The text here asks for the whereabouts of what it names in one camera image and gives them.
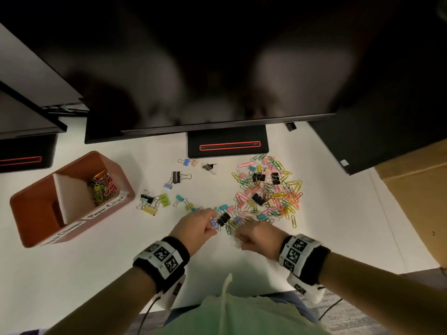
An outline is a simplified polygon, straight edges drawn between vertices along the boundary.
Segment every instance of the forearm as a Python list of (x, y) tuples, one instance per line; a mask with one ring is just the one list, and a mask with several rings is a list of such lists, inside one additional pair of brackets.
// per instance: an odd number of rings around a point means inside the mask
[(46, 334), (124, 334), (155, 294), (152, 278), (133, 267)]
[(393, 334), (447, 334), (447, 294), (330, 253), (320, 282)]

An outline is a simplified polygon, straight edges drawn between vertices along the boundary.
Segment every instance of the gray carpet floor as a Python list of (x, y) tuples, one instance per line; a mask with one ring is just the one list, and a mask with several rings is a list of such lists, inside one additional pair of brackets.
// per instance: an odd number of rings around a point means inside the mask
[[(317, 305), (312, 304), (300, 295), (305, 305), (317, 316), (320, 317), (332, 304), (339, 300), (338, 295), (326, 291), (323, 300)], [(156, 332), (157, 329), (163, 327), (166, 319), (170, 314), (170, 310), (157, 311), (149, 313), (148, 317), (144, 321), (141, 329), (142, 335), (150, 335)], [(137, 319), (129, 327), (126, 335), (136, 335), (140, 323), (143, 318), (143, 314), (140, 314)], [(341, 301), (335, 307), (333, 307), (327, 314), (321, 319), (321, 322), (327, 327), (327, 330), (333, 335), (389, 335), (388, 330), (378, 324), (375, 320), (366, 316), (360, 310), (353, 305)]]

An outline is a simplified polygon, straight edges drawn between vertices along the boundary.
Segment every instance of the monitor stand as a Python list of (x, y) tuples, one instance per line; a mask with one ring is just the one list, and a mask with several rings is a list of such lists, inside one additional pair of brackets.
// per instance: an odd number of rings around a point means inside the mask
[(189, 158), (269, 152), (265, 125), (193, 130), (186, 135)]
[(0, 140), (0, 173), (49, 168), (58, 134)]

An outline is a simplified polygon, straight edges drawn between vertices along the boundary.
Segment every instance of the black cable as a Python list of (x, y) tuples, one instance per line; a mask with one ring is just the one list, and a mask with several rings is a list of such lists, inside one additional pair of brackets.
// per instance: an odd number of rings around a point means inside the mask
[(343, 299), (339, 299), (337, 302), (335, 302), (332, 306), (330, 306), (328, 309), (326, 309), (326, 311), (323, 313), (323, 315), (320, 316), (320, 318), (318, 319), (318, 321), (321, 321), (321, 319), (323, 318), (323, 316), (326, 315), (326, 313), (328, 311), (330, 311), (333, 307), (335, 307), (338, 303), (340, 303)]
[(155, 302), (157, 302), (159, 299), (161, 299), (161, 296), (157, 297), (154, 302), (152, 302), (151, 306), (149, 307), (148, 311), (146, 312), (146, 314), (144, 315), (144, 317), (142, 318), (141, 324), (140, 324), (140, 328), (138, 329), (137, 335), (139, 335), (139, 332), (141, 331), (142, 328), (142, 324), (144, 323), (144, 320), (146, 319), (146, 316), (149, 314), (149, 310), (151, 310), (152, 306), (155, 304)]

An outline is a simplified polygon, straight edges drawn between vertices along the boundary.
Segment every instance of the storage box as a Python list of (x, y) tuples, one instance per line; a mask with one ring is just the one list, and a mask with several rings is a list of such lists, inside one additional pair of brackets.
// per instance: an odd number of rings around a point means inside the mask
[(447, 268), (447, 140), (376, 167), (433, 258)]
[[(109, 172), (119, 189), (118, 195), (64, 225), (53, 174), (88, 182), (103, 170)], [(97, 151), (80, 157), (54, 173), (14, 194), (9, 201), (20, 239), (26, 248), (69, 241), (135, 198), (135, 192), (119, 164)]]

